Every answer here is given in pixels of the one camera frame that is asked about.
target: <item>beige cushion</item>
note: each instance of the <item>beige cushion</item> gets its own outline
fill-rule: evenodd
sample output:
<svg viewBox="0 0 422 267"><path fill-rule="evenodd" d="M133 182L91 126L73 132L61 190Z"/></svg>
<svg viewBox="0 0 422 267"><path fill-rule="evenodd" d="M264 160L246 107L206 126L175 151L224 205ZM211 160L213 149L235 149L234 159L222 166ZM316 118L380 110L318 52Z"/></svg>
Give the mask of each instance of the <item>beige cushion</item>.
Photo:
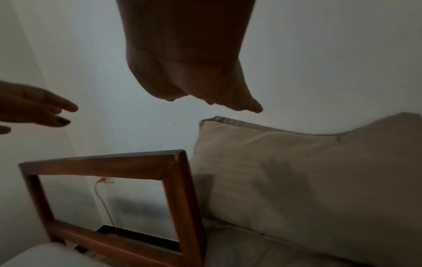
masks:
<svg viewBox="0 0 422 267"><path fill-rule="evenodd" d="M256 233L215 227L207 231L205 267L360 267L263 238Z"/></svg>
<svg viewBox="0 0 422 267"><path fill-rule="evenodd" d="M419 115L339 135L215 120L191 160L204 214L359 263L422 266Z"/></svg>

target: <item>dark nail polish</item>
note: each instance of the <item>dark nail polish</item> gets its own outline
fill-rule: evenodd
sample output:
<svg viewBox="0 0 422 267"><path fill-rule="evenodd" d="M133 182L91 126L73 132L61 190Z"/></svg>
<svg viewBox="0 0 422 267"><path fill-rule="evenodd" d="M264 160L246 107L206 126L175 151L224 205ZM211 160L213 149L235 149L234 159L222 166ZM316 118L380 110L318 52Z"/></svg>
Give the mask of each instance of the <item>dark nail polish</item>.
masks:
<svg viewBox="0 0 422 267"><path fill-rule="evenodd" d="M70 124L70 121L68 119L62 117L57 117L57 121L63 126Z"/></svg>

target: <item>electrical cable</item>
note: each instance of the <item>electrical cable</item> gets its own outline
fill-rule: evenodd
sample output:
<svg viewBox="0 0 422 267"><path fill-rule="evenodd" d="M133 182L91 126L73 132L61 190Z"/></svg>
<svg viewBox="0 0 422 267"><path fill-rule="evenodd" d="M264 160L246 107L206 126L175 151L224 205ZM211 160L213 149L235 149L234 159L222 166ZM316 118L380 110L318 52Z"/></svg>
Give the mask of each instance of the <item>electrical cable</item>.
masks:
<svg viewBox="0 0 422 267"><path fill-rule="evenodd" d="M104 203L103 199L100 197L100 194L98 194L98 191L97 191L97 185L98 185L99 183L101 183L101 182L104 182L105 180L106 180L105 178L101 178L100 180L98 180L98 181L95 183L95 185L94 185L94 192L95 192L95 194L97 195L97 197L99 198L99 200L101 201L102 205L104 206L105 212L107 212L107 215L109 216L109 219L110 219L111 224L113 225L113 227L116 227L116 226L114 225L113 219L111 218L111 215L110 215L110 213L109 213L109 210L107 209L106 204Z"/></svg>

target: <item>wooden frame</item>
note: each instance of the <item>wooden frame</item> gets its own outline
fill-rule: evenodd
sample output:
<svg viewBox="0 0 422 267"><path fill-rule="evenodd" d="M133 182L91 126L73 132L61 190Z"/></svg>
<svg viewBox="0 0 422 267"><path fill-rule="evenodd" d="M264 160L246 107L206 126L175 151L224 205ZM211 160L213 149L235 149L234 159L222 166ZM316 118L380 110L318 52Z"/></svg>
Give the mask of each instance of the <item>wooden frame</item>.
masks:
<svg viewBox="0 0 422 267"><path fill-rule="evenodd" d="M19 165L38 215L52 242L69 240L134 266L199 267L206 238L184 150L76 157ZM55 220L38 175L77 175L161 180L181 253L134 245Z"/></svg>

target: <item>white wall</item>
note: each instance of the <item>white wall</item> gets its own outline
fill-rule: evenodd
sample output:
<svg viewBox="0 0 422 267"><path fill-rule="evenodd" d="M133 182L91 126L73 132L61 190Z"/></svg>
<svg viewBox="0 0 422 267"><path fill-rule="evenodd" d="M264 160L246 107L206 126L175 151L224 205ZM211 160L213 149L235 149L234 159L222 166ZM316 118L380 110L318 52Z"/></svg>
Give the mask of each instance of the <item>white wall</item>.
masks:
<svg viewBox="0 0 422 267"><path fill-rule="evenodd" d="M9 0L0 1L0 80L45 87L22 26ZM47 236L36 215L18 163L74 157L64 129L12 125L0 136L0 264L42 242ZM98 229L101 221L85 178L42 177L56 218Z"/></svg>
<svg viewBox="0 0 422 267"><path fill-rule="evenodd" d="M308 133L422 113L420 0L258 0L240 59L262 114L144 92L114 0L13 0L49 88L77 99L77 155L187 150L215 115ZM174 238L159 183L109 186L120 226Z"/></svg>

